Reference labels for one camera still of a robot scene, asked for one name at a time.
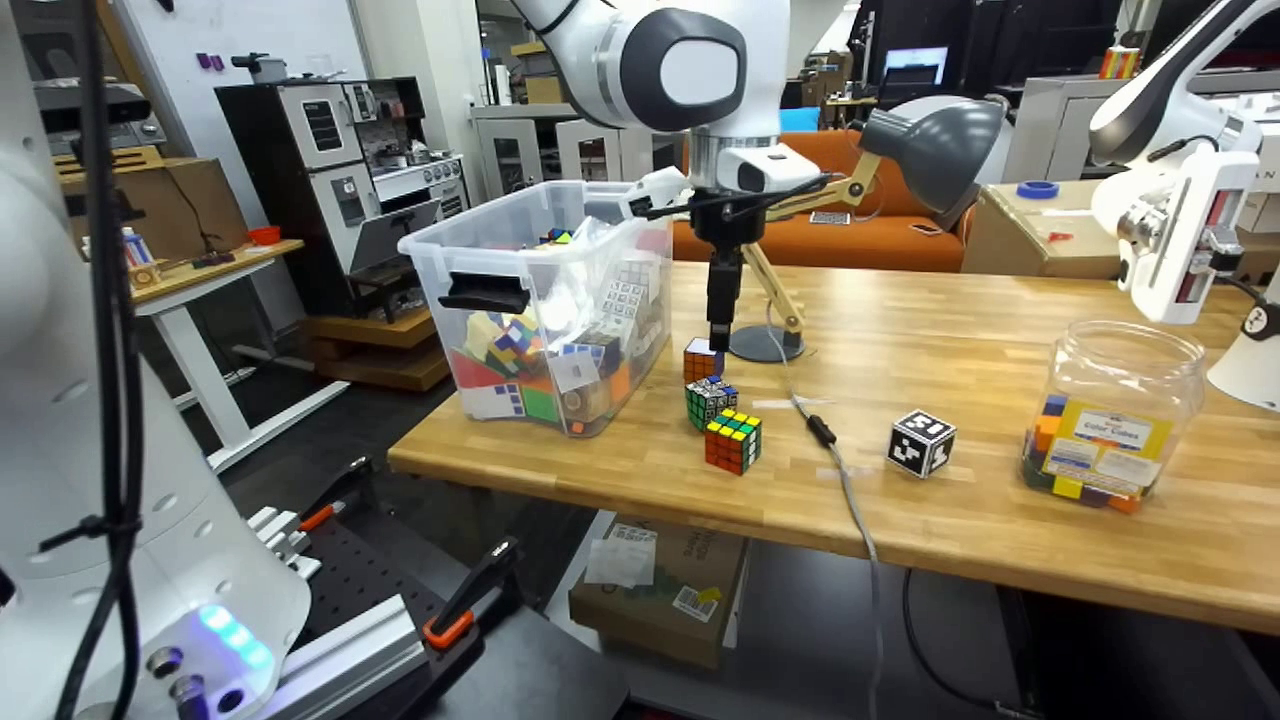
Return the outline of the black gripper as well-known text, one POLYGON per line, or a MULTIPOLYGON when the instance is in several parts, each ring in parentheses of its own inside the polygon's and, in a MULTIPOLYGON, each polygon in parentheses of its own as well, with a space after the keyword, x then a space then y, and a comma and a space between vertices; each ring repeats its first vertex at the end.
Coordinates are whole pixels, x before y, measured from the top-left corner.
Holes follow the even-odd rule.
POLYGON ((710 194, 695 189, 687 201, 665 201, 655 189, 627 197, 627 211, 644 222, 685 217, 695 235, 711 249, 710 256, 710 348, 717 355, 736 353, 741 325, 717 325, 736 318, 741 297, 741 249, 764 235, 769 208, 782 194, 710 194))

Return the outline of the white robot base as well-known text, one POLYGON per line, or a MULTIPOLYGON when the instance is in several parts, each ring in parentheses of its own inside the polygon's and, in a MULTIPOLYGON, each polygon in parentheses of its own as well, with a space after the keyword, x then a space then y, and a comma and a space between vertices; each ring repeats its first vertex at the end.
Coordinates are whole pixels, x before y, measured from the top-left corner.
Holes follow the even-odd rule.
POLYGON ((92 273, 54 163, 0 172, 4 720, 266 720, 313 597, 238 514, 163 387, 145 393, 140 516, 106 514, 92 273))

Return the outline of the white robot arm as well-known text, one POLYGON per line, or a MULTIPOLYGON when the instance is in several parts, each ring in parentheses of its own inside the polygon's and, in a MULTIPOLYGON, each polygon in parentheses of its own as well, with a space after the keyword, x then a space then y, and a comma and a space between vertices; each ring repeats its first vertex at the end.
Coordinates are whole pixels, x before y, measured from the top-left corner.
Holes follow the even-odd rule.
POLYGON ((687 222, 710 256, 710 345, 733 348, 744 249, 821 168, 782 139, 791 0, 513 0, 575 111, 693 139, 687 222))

